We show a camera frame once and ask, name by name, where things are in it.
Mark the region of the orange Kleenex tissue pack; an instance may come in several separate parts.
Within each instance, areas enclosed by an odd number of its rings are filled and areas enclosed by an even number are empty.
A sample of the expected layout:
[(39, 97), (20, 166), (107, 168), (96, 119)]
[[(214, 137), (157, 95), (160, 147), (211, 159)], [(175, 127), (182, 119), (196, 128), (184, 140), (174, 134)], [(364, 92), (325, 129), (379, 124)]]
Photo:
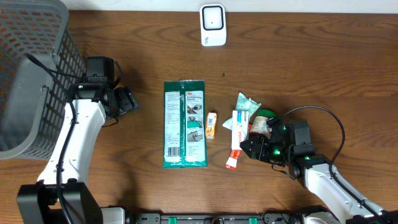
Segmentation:
[(215, 138), (216, 121), (217, 121), (217, 114), (214, 112), (209, 112), (206, 117), (206, 128), (205, 128), (205, 137), (207, 139)]

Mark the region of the green white 3M package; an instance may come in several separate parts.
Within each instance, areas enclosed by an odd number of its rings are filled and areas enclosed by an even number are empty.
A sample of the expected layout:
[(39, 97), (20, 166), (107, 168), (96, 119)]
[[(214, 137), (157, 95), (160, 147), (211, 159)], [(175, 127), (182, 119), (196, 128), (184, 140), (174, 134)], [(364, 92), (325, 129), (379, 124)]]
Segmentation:
[(206, 167), (205, 82), (164, 83), (163, 168)]

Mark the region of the light green wipes packet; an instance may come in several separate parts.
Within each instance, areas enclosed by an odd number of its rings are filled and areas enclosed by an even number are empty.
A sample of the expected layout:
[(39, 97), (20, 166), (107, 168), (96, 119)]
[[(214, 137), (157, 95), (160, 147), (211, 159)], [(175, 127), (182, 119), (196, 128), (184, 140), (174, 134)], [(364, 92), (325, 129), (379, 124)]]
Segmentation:
[(238, 94), (235, 110), (248, 111), (249, 117), (251, 117), (260, 107), (261, 107), (260, 103), (255, 102), (251, 98), (247, 98), (241, 92)]

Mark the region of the red white sachet stick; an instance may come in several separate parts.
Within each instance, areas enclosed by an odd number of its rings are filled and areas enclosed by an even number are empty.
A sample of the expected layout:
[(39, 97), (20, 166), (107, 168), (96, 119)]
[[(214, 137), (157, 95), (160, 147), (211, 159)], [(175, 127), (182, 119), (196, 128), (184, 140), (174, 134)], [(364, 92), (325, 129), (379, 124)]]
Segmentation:
[(235, 170), (237, 167), (238, 158), (240, 157), (242, 150), (233, 149), (226, 161), (225, 167), (227, 169)]

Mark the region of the white toothpaste box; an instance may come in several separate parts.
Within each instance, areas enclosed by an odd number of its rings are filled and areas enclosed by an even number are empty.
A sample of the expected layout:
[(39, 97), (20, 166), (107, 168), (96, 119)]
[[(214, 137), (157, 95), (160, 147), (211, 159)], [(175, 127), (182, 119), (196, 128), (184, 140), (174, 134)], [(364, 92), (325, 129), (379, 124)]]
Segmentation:
[(234, 110), (232, 116), (231, 149), (241, 150), (240, 143), (248, 137), (249, 112)]

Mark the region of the white barcode scanner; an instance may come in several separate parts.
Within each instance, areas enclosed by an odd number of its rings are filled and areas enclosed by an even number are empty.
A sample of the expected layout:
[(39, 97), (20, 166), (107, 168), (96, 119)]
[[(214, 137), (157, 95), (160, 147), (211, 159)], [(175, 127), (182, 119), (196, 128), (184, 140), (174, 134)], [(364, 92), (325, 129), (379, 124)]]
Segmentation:
[(205, 4), (199, 10), (201, 45), (217, 47), (226, 43), (226, 11), (220, 4)]

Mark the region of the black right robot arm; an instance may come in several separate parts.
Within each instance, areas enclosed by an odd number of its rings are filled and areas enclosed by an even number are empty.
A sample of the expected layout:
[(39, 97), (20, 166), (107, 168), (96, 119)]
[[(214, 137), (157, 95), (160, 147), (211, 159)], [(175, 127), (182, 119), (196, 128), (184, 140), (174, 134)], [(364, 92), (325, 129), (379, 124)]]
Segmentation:
[(255, 134), (240, 143), (251, 158), (288, 167), (286, 175), (315, 194), (326, 206), (296, 214), (299, 223), (397, 223), (397, 211), (387, 211), (368, 200), (345, 180), (323, 154), (317, 154), (306, 120), (278, 121), (271, 136)]

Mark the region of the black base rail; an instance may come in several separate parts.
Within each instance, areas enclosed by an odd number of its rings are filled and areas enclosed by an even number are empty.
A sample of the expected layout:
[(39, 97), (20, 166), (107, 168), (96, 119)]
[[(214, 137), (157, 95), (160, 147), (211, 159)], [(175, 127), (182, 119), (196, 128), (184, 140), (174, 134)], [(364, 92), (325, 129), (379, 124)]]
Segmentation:
[(300, 218), (288, 213), (270, 212), (256, 215), (161, 215), (158, 213), (141, 213), (134, 216), (135, 224), (299, 224)]

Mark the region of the green lid white jar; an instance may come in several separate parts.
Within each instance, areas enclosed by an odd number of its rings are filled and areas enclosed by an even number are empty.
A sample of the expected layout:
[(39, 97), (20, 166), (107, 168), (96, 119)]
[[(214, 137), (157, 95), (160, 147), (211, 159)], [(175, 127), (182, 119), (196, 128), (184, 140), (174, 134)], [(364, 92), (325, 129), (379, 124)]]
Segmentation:
[(251, 129), (249, 130), (250, 136), (260, 135), (267, 139), (271, 138), (272, 128), (268, 127), (267, 121), (276, 118), (277, 115), (270, 110), (259, 110), (254, 118)]

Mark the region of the grey plastic mesh basket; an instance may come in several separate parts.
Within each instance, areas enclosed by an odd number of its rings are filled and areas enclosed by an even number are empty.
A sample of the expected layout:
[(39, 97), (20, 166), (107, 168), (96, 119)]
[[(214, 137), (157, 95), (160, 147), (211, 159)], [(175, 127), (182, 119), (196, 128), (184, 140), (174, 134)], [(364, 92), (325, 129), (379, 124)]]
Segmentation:
[(1, 159), (52, 155), (64, 90), (86, 70), (61, 1), (1, 1)]

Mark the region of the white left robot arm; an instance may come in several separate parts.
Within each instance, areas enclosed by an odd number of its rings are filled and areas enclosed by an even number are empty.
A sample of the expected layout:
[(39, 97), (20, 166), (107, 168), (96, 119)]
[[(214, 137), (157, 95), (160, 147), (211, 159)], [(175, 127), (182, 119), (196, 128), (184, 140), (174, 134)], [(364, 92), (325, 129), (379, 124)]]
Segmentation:
[(120, 87), (117, 61), (88, 57), (86, 72), (64, 88), (65, 116), (52, 156), (35, 184), (22, 185), (17, 204), (24, 223), (131, 223), (127, 209), (100, 207), (87, 187), (96, 138), (106, 122), (138, 108)]

